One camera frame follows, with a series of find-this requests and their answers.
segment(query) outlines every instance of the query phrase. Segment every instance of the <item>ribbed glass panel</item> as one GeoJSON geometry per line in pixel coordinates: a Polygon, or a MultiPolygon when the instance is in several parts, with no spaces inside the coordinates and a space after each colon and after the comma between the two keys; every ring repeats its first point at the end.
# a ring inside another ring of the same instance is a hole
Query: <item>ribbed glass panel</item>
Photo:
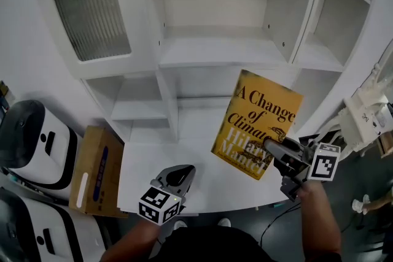
{"type": "Polygon", "coordinates": [[[55,0],[79,60],[131,53],[117,0],[55,0]]]}

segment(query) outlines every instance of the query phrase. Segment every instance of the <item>person's left arm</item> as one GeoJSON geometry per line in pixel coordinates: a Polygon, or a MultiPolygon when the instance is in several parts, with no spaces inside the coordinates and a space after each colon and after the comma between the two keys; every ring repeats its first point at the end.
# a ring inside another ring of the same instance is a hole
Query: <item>person's left arm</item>
{"type": "Polygon", "coordinates": [[[147,260],[159,234],[159,226],[142,219],[127,235],[104,252],[101,262],[147,260]]]}

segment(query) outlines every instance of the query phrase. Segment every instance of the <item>yellow book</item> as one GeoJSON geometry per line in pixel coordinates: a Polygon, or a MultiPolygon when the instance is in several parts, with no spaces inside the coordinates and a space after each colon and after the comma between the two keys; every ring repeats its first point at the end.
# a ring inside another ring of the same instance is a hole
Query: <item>yellow book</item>
{"type": "Polygon", "coordinates": [[[302,100],[302,95],[242,70],[212,153],[259,180],[273,160],[264,141],[285,139],[302,100]]]}

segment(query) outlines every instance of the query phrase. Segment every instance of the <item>gray floor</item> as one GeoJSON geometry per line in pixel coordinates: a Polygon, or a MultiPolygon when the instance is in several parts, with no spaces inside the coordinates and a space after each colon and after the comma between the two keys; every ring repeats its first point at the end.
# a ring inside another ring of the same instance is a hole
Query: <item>gray floor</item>
{"type": "MultiPolygon", "coordinates": [[[[393,156],[381,159],[376,147],[371,148],[366,156],[350,156],[339,164],[335,180],[324,184],[333,213],[342,229],[343,261],[380,261],[381,254],[359,253],[370,242],[368,230],[374,228],[380,213],[354,215],[351,202],[361,199],[367,193],[376,199],[385,194],[393,179],[393,156]]],[[[290,201],[278,207],[263,206],[259,210],[244,209],[231,212],[202,214],[198,217],[182,218],[189,226],[206,226],[216,224],[220,218],[228,217],[232,227],[239,228],[259,241],[267,225],[279,214],[293,206],[290,201]]],[[[139,220],[132,214],[126,220],[115,220],[120,234],[127,233],[139,220]]],[[[173,227],[169,222],[164,225],[160,241],[165,241],[173,227]]],[[[302,253],[302,234],[300,211],[285,214],[276,220],[263,237],[263,248],[276,261],[304,261],[302,253]]]]}

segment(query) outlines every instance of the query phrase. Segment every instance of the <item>white shoe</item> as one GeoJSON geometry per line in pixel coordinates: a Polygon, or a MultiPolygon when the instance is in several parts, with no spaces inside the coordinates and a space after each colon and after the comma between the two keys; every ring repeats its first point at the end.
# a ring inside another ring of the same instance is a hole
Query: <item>white shoe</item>
{"type": "Polygon", "coordinates": [[[223,227],[231,227],[231,221],[228,218],[221,218],[217,225],[223,227]]]}
{"type": "MultiPolygon", "coordinates": [[[[363,206],[364,206],[364,204],[367,204],[367,203],[370,203],[370,197],[368,195],[363,195],[363,206]]],[[[362,209],[362,212],[363,212],[363,215],[366,215],[368,210],[362,209]]]]}
{"type": "Polygon", "coordinates": [[[357,199],[352,201],[352,210],[357,213],[362,213],[363,211],[363,202],[358,201],[357,199]]]}
{"type": "Polygon", "coordinates": [[[177,230],[180,227],[187,227],[187,224],[184,223],[182,220],[176,221],[176,223],[173,225],[173,230],[177,230]]]}

